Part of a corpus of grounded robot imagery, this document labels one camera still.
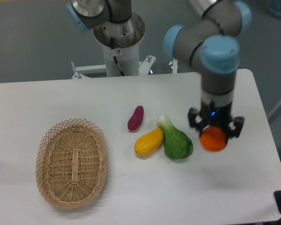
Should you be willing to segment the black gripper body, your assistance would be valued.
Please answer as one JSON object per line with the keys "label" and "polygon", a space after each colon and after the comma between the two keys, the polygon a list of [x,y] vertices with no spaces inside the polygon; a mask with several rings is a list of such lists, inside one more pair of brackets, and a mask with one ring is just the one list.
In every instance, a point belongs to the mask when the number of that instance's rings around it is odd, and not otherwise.
{"label": "black gripper body", "polygon": [[232,102],[224,106],[216,106],[213,101],[206,103],[201,100],[200,129],[208,125],[225,128],[232,122],[231,108]]}

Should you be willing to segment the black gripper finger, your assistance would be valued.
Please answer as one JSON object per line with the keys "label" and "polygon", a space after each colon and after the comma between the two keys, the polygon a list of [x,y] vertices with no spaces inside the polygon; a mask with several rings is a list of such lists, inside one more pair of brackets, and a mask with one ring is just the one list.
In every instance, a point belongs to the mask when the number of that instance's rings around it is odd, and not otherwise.
{"label": "black gripper finger", "polygon": [[200,116],[200,110],[191,107],[188,111],[188,120],[189,120],[189,125],[191,128],[196,129],[199,132],[199,138],[201,138],[203,134],[203,130],[207,126],[207,123],[201,119],[199,122],[197,122],[197,117]]}
{"label": "black gripper finger", "polygon": [[231,138],[238,138],[242,131],[244,125],[244,117],[236,116],[232,118],[229,116],[228,122],[224,125],[224,133],[225,133],[225,143],[228,143],[228,140]]}

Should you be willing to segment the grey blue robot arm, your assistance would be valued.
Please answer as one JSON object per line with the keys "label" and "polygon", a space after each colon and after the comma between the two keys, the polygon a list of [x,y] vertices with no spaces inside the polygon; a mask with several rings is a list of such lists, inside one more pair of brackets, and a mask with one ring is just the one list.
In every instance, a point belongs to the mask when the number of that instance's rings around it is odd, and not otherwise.
{"label": "grey blue robot arm", "polygon": [[[220,128],[226,140],[239,137],[243,117],[232,117],[236,71],[240,63],[237,35],[247,30],[252,15],[241,0],[192,0],[201,15],[193,27],[172,26],[163,49],[172,58],[201,75],[201,109],[191,108],[189,124],[200,133],[207,126]],[[108,76],[139,74],[138,49],[145,34],[144,21],[132,11],[129,0],[73,0],[67,10],[81,31],[93,30],[107,50]]]}

